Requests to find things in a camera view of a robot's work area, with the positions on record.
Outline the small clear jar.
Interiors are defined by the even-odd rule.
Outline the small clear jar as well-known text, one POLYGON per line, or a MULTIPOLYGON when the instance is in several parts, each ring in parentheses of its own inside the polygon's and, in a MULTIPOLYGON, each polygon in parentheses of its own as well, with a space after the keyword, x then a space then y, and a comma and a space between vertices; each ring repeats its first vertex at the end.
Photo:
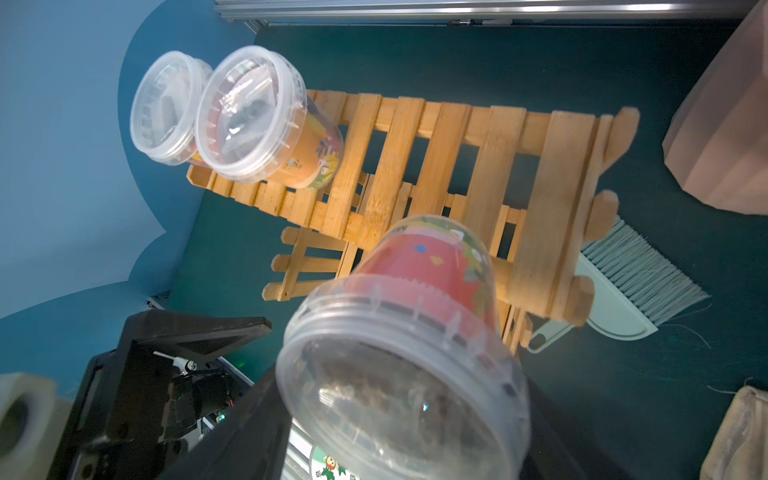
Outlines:
POLYGON ((199 103, 195 140, 206 166, 239 183, 318 190, 335 176, 344 141, 282 55, 246 46, 214 70, 199 103))
POLYGON ((399 221, 289 321, 276 380, 290 414, 365 479, 515 479, 527 381, 498 326, 491 259, 464 225, 399 221))
POLYGON ((213 74, 206 62, 180 51, 160 56, 142 78, 130 113, 134 146, 167 166, 204 164, 195 124, 204 90, 213 74))

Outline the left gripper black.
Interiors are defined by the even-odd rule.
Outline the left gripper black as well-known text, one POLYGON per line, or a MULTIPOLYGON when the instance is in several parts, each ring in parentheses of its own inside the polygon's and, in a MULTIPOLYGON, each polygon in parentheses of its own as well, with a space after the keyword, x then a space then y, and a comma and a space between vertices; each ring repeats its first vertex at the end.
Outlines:
POLYGON ((271 332, 264 317, 155 309, 128 317, 116 351, 87 366, 48 478, 157 478, 250 382, 225 356, 271 332))

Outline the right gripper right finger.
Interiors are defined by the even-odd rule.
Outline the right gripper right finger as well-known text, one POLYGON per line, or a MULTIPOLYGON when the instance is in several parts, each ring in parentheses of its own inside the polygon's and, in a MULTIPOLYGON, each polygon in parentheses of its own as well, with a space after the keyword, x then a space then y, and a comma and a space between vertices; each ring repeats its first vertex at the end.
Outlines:
POLYGON ((532 381, 531 444, 520 479, 629 479, 532 381))

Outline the bamboo two-tier shelf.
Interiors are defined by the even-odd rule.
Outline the bamboo two-tier shelf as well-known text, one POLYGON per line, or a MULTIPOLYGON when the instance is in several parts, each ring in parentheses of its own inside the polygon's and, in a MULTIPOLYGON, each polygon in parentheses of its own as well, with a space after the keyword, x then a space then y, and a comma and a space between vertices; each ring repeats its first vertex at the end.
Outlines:
POLYGON ((344 163, 328 188, 241 184, 201 166, 187 172, 194 186, 287 221, 281 239, 292 252, 273 259, 281 280, 264 287, 265 300, 307 296, 326 275, 349 275, 401 219, 444 214, 492 255, 511 350, 529 343, 533 317, 587 323, 598 283, 578 272, 578 260, 615 223, 618 196, 597 183, 630 149, 638 109, 598 117, 338 91, 311 98, 347 127, 344 163))

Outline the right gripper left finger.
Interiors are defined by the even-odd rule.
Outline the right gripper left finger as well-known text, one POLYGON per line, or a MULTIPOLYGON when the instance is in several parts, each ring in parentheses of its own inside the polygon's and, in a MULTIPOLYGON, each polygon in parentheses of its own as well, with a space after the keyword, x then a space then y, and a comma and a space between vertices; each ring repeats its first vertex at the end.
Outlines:
POLYGON ((279 479, 292 417, 270 368, 227 418, 161 479, 279 479))

